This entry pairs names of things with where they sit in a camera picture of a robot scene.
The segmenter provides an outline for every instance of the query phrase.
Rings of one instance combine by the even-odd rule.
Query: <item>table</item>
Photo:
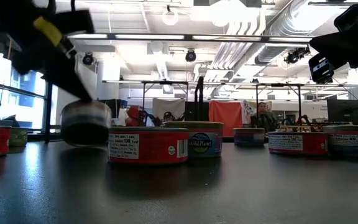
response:
[[[223,148],[128,167],[105,149],[30,142],[0,157],[0,223],[358,223],[358,162]]]

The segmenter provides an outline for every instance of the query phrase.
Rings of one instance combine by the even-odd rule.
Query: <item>yellow tape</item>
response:
[[[41,31],[56,47],[62,39],[62,33],[51,22],[46,21],[42,16],[33,22],[34,27]]]

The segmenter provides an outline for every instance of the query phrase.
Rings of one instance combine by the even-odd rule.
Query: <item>ceiling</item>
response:
[[[35,0],[38,5],[46,6],[47,0]],[[274,15],[287,3],[287,0],[262,0],[262,8],[266,14],[266,22],[269,23]],[[167,4],[172,11],[178,13],[178,22],[169,26],[163,21],[163,13],[167,10]],[[329,6],[321,6],[327,11]],[[229,26],[218,27],[211,22],[213,17],[222,16],[221,13],[215,13],[211,16],[200,16],[200,10],[206,7],[194,7],[193,0],[150,0],[150,1],[108,1],[108,0],[77,0],[76,8],[87,8],[91,11],[94,27],[98,33],[149,33],[149,34],[227,34]],[[58,11],[69,11],[69,0],[57,0]],[[337,10],[337,13],[331,17],[314,32],[312,36],[329,34],[337,30],[333,26],[334,18],[340,14],[344,8]],[[106,49],[114,46],[116,53],[122,58],[127,69],[121,70],[121,76],[124,79],[133,79],[136,75],[151,75],[157,71],[156,59],[151,54],[147,54],[147,41],[118,41],[118,40],[75,40],[75,45],[100,47]],[[219,42],[167,42],[168,55],[166,57],[166,66],[169,71],[183,71],[182,75],[176,73],[176,80],[188,78],[186,72],[193,72],[197,63],[211,63],[219,47]],[[193,63],[186,62],[185,55],[188,49],[194,49],[197,59]],[[269,67],[256,73],[253,78],[258,78],[259,82],[292,82],[306,83],[310,82],[310,71],[308,60],[312,55],[317,54],[313,49],[311,55],[297,62],[295,65],[288,66],[284,61],[285,53],[275,57]],[[336,73],[339,82],[345,82],[347,70],[341,70]]]

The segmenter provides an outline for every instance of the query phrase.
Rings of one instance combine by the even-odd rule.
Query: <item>monitor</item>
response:
[[[327,100],[329,122],[358,124],[358,100]]]

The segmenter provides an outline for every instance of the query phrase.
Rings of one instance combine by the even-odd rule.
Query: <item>barcode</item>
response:
[[[188,155],[189,140],[178,140],[177,158],[186,157]]]

